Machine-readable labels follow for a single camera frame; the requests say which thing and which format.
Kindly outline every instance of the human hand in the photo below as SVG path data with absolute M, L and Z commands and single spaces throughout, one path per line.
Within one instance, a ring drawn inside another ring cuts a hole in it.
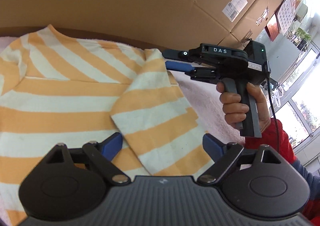
M 222 93 L 220 101 L 223 104 L 222 110 L 225 113 L 225 121 L 233 128 L 236 128 L 236 123 L 245 120 L 245 113 L 249 111 L 249 107 L 240 103 L 241 96 L 239 94 L 225 92 L 222 82 L 217 84 L 217 91 Z M 267 100 L 259 86 L 248 83 L 247 91 L 257 102 L 260 131 L 263 132 L 271 124 Z

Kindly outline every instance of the gripper handle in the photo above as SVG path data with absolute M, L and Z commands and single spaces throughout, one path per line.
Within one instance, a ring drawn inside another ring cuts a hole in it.
M 248 137 L 262 137 L 259 126 L 257 103 L 256 100 L 248 93 L 246 87 L 248 80 L 223 78 L 221 81 L 224 84 L 226 92 L 239 94 L 241 96 L 240 102 L 249 106 L 249 111 L 246 113 L 246 119 L 236 124 L 236 128 L 240 130 L 240 135 Z

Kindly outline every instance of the red jacket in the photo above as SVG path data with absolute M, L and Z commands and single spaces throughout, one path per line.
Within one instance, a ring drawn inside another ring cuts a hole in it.
M 279 153 L 284 157 L 308 182 L 310 186 L 310 199 L 303 210 L 303 215 L 314 225 L 320 226 L 320 177 L 308 173 L 306 168 L 295 157 L 288 134 L 283 130 L 282 123 L 277 120 L 280 134 Z M 261 138 L 246 137 L 245 147 L 257 149 L 261 144 L 268 144 L 277 149 L 277 135 L 275 120 L 271 119 L 271 125 L 262 133 Z

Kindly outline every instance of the sticker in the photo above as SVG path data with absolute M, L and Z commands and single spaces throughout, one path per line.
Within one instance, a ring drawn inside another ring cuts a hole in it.
M 244 169 L 248 169 L 248 168 L 250 168 L 252 166 L 252 164 L 242 164 L 242 165 L 240 165 L 240 171 L 241 170 L 244 170 Z
M 263 11 L 263 13 L 261 14 L 261 16 L 258 18 L 258 20 L 256 21 L 256 25 L 259 26 L 262 21 L 267 17 L 269 13 L 269 8 L 267 6 L 267 8 Z
M 247 41 L 250 40 L 250 37 L 252 35 L 252 30 L 250 29 L 247 34 L 242 38 L 242 40 L 240 41 L 240 43 L 246 43 Z
M 229 2 L 222 12 L 233 22 L 242 9 L 247 5 L 247 0 L 232 0 Z
M 253 62 L 248 62 L 248 68 L 257 70 L 257 71 L 262 71 L 262 66 L 260 64 L 253 63 Z

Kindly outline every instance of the fingernail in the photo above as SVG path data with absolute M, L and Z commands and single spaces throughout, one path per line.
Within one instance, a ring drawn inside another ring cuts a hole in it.
M 242 114 L 240 114 L 239 117 L 240 117 L 240 119 L 242 119 L 241 121 L 243 121 L 246 119 L 247 115 L 242 113 Z
M 244 112 L 248 112 L 248 111 L 249 111 L 249 107 L 248 107 L 247 105 L 243 105 L 243 106 L 241 107 L 241 109 L 242 109 L 242 111 L 244 111 Z
M 252 88 L 255 88 L 256 86 L 253 85 L 252 83 L 248 82 L 249 86 L 252 87 Z

